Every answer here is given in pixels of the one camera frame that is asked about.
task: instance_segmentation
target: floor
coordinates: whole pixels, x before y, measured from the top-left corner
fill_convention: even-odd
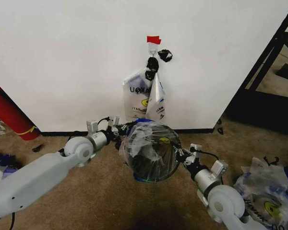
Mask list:
[[[272,67],[269,69],[263,81],[258,86],[257,91],[288,97],[288,80],[275,74],[285,63],[288,64],[288,48],[286,46],[282,48]],[[249,82],[246,89],[250,87],[257,73]]]
[[[253,156],[271,161],[280,157],[288,164],[288,136],[240,124],[222,117],[224,135],[180,134],[184,147],[201,144],[217,154],[230,168],[225,184],[249,166]],[[46,153],[64,147],[67,137],[38,137],[22,141],[13,132],[0,136],[0,153],[14,154],[28,164]],[[32,148],[43,144],[39,153]],[[202,157],[211,167],[213,159]],[[0,220],[0,230],[9,229],[11,216]],[[158,183],[135,181],[128,166],[110,144],[86,167],[74,168],[58,186],[23,211],[16,213],[14,230],[225,230],[214,222],[196,195],[196,184],[183,166]]]

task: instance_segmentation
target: crumpled plastic bag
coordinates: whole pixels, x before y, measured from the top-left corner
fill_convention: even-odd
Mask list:
[[[134,172],[136,180],[157,182],[169,178],[177,169],[172,143],[180,145],[178,135],[157,122],[138,122],[121,143],[120,155]]]
[[[234,187],[251,217],[268,229],[288,230],[288,178],[284,167],[253,158]]]
[[[15,156],[0,154],[0,182],[19,168],[21,168],[21,164],[16,162]]]

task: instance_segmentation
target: black cable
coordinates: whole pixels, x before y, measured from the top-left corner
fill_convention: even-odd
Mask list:
[[[203,153],[203,154],[207,154],[207,155],[213,156],[214,158],[216,158],[217,161],[219,160],[219,157],[218,157],[217,155],[214,155],[213,153],[204,152],[204,151],[202,151],[202,150],[197,150],[197,152],[200,152],[200,153]]]
[[[72,138],[72,136],[80,136],[81,135],[81,132],[80,131],[73,131],[72,133],[71,133],[71,135],[68,137],[68,140],[67,141],[69,141],[71,138]]]
[[[13,212],[13,213],[12,213],[12,222],[11,222],[10,230],[13,229],[14,223],[15,223],[15,213]]]
[[[216,158],[217,161],[219,160],[219,157],[217,155],[214,155],[213,153],[204,152],[202,150],[197,150],[197,152],[200,152],[200,153],[203,153],[203,154],[206,154],[206,155],[209,155],[209,156],[213,156],[214,158]],[[223,177],[221,177],[220,180],[221,180],[221,184],[224,184]]]
[[[99,123],[100,122],[102,122],[102,121],[109,121],[110,120],[110,117],[108,116],[108,117],[105,117],[105,118],[102,118],[100,121],[98,121],[98,125],[99,125]]]

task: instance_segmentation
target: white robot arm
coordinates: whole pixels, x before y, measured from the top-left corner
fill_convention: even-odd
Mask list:
[[[244,216],[245,204],[242,196],[232,187],[222,185],[221,177],[228,164],[217,160],[211,169],[200,164],[201,145],[191,144],[190,150],[175,148],[176,160],[184,164],[197,183],[197,195],[206,206],[211,218],[224,223],[229,230],[265,230],[251,216]]]
[[[126,125],[117,128],[118,117],[112,117],[106,130],[98,131],[96,121],[88,121],[87,137],[69,140],[64,151],[46,154],[19,169],[0,183],[0,219],[20,211],[59,184],[75,166],[85,166],[100,150],[119,136]],[[228,165],[217,160],[211,170],[199,163],[202,146],[191,144],[190,150],[173,147],[176,161],[184,164],[191,178],[198,184],[198,197],[210,216],[224,222],[229,230],[265,230],[245,210],[241,195],[232,187],[221,185],[220,178]]]
[[[46,154],[22,167],[0,183],[0,219],[20,211],[59,184],[75,166],[85,166],[108,143],[97,132],[97,122],[87,122],[88,136],[69,140],[64,152]]]

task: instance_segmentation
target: yellow logo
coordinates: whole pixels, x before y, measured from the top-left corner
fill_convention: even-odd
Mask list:
[[[171,143],[171,140],[168,139],[168,138],[159,138],[159,140],[161,140],[163,143],[166,143],[166,144],[170,144]]]
[[[142,101],[142,105],[144,105],[145,107],[148,106],[148,99],[149,99],[149,98],[147,98],[147,99],[145,99],[145,100]]]
[[[272,202],[266,201],[264,203],[264,207],[266,211],[274,218],[279,217],[280,211],[279,206],[276,204],[273,204]]]

